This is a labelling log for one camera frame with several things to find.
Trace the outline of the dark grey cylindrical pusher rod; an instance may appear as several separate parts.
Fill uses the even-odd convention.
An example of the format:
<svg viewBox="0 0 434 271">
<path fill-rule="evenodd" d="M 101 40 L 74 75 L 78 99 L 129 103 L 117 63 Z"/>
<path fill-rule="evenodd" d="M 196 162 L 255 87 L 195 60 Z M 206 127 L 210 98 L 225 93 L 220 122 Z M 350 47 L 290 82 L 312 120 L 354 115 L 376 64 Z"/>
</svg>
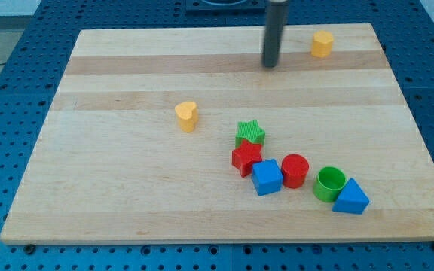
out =
<svg viewBox="0 0 434 271">
<path fill-rule="evenodd" d="M 273 68 L 280 57 L 280 45 L 284 26 L 289 14 L 289 0 L 269 0 L 262 45 L 261 63 L 265 68 Z"/>
</svg>

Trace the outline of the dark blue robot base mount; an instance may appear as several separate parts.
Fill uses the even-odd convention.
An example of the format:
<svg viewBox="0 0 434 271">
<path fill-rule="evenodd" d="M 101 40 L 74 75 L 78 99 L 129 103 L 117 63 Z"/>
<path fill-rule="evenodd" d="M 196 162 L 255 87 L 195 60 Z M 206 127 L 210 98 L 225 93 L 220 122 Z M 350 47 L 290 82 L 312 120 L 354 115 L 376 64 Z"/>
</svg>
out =
<svg viewBox="0 0 434 271">
<path fill-rule="evenodd" d="M 265 11 L 266 0 L 185 0 L 186 14 Z"/>
</svg>

